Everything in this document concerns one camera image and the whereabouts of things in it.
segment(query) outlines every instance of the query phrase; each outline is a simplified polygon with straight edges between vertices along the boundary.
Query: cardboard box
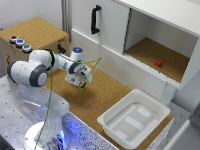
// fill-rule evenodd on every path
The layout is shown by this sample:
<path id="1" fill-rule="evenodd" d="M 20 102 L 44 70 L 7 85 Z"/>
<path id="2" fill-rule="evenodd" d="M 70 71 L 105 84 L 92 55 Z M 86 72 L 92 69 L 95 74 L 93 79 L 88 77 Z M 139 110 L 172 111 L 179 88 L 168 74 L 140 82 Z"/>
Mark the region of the cardboard box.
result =
<path id="1" fill-rule="evenodd" d="M 11 60 L 28 61 L 29 54 L 23 53 L 22 49 L 16 48 L 15 44 L 10 44 L 9 38 L 17 35 L 19 39 L 25 40 L 33 50 L 51 49 L 58 50 L 58 44 L 66 49 L 65 55 L 69 56 L 69 35 L 56 26 L 35 17 L 12 27 L 0 31 L 0 51 L 7 72 L 7 66 Z"/>

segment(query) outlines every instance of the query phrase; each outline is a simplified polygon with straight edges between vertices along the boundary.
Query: white plastic bin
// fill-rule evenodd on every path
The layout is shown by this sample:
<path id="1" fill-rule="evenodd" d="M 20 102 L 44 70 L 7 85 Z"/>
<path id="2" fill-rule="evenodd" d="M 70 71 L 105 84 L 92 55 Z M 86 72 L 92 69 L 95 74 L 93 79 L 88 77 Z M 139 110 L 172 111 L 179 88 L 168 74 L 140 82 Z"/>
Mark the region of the white plastic bin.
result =
<path id="1" fill-rule="evenodd" d="M 135 149 L 169 113 L 169 108 L 134 89 L 97 121 L 104 127 L 105 133 L 122 147 Z"/>

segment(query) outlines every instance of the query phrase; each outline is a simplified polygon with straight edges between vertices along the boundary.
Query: small red block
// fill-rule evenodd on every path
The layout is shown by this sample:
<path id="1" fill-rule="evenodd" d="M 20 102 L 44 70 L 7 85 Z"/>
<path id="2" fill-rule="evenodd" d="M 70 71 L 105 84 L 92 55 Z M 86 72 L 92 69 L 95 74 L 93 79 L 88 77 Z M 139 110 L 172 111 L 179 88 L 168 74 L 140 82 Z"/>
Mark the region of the small red block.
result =
<path id="1" fill-rule="evenodd" d="M 155 65 L 156 65 L 157 67 L 160 67 L 161 64 L 162 64 L 162 60 L 157 59 L 156 62 L 155 62 Z"/>

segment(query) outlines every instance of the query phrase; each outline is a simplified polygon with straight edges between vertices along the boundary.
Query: cork surface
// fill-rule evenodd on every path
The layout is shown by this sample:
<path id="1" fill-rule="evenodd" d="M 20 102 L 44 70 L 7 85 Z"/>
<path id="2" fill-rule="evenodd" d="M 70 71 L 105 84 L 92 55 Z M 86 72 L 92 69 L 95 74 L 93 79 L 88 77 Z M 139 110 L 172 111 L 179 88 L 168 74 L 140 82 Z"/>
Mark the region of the cork surface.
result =
<path id="1" fill-rule="evenodd" d="M 35 17 L 0 30 L 0 37 L 7 42 L 9 42 L 9 38 L 12 35 L 17 35 L 19 39 L 24 39 L 26 44 L 32 46 L 33 50 L 44 47 L 64 36 L 68 36 L 66 32 L 40 17 Z"/>
<path id="2" fill-rule="evenodd" d="M 125 53 L 178 82 L 181 82 L 190 60 L 188 57 L 149 38 L 144 38 L 142 41 L 125 51 Z M 162 60 L 162 65 L 160 67 L 155 66 L 157 59 Z"/>
<path id="3" fill-rule="evenodd" d="M 84 91 L 81 91 L 65 81 L 66 74 L 66 72 L 59 69 L 53 71 L 53 91 L 69 102 L 70 111 L 72 113 L 117 146 L 120 150 L 123 150 L 120 145 L 115 143 L 104 133 L 102 126 L 97 122 L 97 118 L 131 92 L 131 89 L 102 71 L 95 69 L 93 71 L 93 81 L 86 85 Z M 45 87 L 47 88 L 50 88 L 51 85 L 49 77 L 45 84 Z M 137 148 L 137 150 L 144 150 L 147 148 L 172 119 L 173 115 L 166 117 L 165 120 Z"/>

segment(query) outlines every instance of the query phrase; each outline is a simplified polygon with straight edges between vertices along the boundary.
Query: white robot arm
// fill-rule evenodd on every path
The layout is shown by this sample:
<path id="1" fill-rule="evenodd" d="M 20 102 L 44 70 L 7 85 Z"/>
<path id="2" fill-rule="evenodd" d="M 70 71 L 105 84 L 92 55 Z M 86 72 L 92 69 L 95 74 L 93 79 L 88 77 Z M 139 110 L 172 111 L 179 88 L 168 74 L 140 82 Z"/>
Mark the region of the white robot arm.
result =
<path id="1" fill-rule="evenodd" d="M 85 83 L 92 81 L 92 75 L 90 75 L 91 69 L 86 64 L 77 63 L 85 61 L 83 50 L 81 48 L 74 48 L 70 57 L 63 54 L 57 55 L 48 50 L 34 50 L 30 53 L 28 62 L 11 61 L 7 67 L 8 75 L 18 84 L 17 93 L 19 97 L 25 101 L 48 107 L 50 90 L 42 86 L 46 83 L 47 71 L 50 70 L 49 58 L 51 58 L 52 70 L 60 68 L 67 72 L 65 79 L 73 85 L 80 87 L 82 81 Z M 56 139 L 56 136 L 62 132 L 61 116 L 68 111 L 69 104 L 67 101 L 56 93 L 53 93 L 49 116 L 43 128 L 38 149 L 51 149 L 51 147 L 48 146 L 48 143 L 53 139 Z M 62 149 L 66 149 L 67 146 L 65 145 L 64 139 L 62 140 Z"/>

